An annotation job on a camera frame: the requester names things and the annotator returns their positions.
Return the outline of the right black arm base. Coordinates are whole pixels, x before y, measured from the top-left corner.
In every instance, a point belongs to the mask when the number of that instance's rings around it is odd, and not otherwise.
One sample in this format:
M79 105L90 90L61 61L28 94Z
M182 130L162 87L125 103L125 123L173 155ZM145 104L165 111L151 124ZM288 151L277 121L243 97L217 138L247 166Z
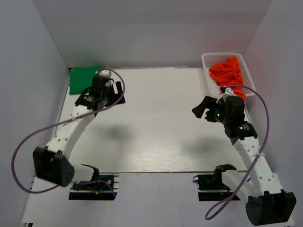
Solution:
M237 170L231 164L216 166L212 174L195 175L192 180L198 186L199 201L221 201L227 199L231 189L222 183L222 172Z

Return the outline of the green t shirt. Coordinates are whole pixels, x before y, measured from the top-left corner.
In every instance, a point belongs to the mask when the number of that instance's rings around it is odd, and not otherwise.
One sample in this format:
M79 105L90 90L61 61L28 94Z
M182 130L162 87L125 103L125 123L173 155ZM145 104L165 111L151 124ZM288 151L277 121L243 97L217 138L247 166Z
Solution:
M95 72L104 67L91 66L91 67L74 67L70 71L70 95L78 95L85 88L90 87Z

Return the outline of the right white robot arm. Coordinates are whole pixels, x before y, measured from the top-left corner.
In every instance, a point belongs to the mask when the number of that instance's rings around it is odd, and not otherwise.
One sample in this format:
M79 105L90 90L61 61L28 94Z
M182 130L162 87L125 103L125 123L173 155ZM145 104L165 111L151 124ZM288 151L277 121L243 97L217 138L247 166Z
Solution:
M237 96L216 99L205 96L192 113L208 122L219 122L247 168L250 181L232 164L216 166L213 175L202 177L201 189L230 189L245 204L247 217L254 226L287 222L296 205L293 192L286 192L271 171L258 135L245 120L245 103Z

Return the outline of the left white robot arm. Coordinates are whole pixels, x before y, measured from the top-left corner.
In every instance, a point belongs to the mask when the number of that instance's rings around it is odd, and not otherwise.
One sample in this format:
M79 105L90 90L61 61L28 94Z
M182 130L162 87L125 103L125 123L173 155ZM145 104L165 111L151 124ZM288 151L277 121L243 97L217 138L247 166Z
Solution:
M90 87L85 88L75 102L72 113L57 134L43 147L33 152L36 176L66 187L84 182L89 188L99 186L96 167L70 163L71 152L86 127L101 111L125 103L122 81L112 79L112 71L97 70Z

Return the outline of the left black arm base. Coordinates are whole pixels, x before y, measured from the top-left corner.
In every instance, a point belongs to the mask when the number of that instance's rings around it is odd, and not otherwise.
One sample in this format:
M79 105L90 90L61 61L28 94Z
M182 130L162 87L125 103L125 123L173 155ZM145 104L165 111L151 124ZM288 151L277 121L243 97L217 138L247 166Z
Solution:
M119 174L101 173L98 168L82 164L71 183L71 201L113 201L118 193Z

